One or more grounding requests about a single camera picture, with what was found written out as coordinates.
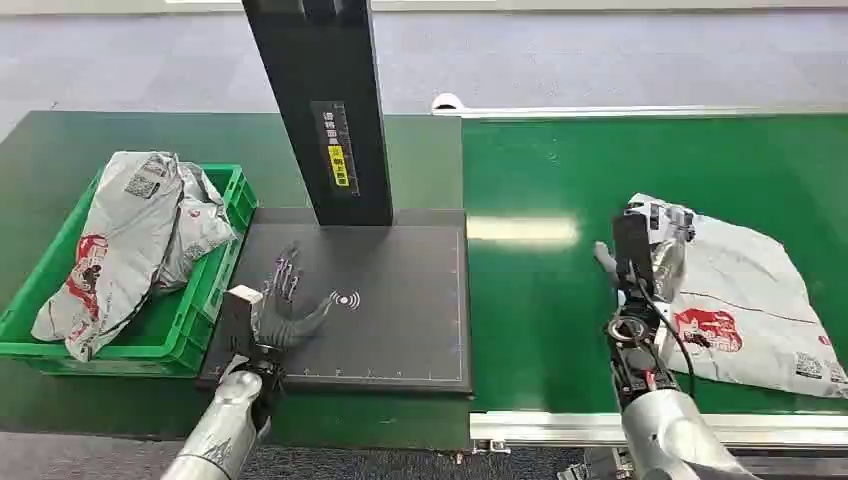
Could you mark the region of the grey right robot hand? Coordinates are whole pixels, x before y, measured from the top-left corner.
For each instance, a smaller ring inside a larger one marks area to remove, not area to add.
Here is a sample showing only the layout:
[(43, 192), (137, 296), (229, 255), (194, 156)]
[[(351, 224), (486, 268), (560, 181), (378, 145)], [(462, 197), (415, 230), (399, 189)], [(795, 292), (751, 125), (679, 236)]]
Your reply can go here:
[(685, 275), (686, 245), (695, 236), (694, 212), (681, 205), (635, 194), (627, 203), (624, 215), (646, 218), (643, 230), (648, 240), (653, 299), (658, 302), (661, 313), (669, 318)]

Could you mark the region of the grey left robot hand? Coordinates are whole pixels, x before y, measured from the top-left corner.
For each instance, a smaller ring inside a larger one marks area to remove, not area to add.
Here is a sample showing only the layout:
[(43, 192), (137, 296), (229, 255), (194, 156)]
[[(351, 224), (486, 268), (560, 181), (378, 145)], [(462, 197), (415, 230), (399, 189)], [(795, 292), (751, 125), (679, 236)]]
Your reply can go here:
[(307, 313), (295, 315), (296, 295), (305, 275), (298, 265), (299, 257), (297, 242), (284, 247), (263, 283), (263, 299), (253, 327), (260, 345), (280, 351), (302, 345), (319, 330), (333, 305), (332, 296), (327, 295)]

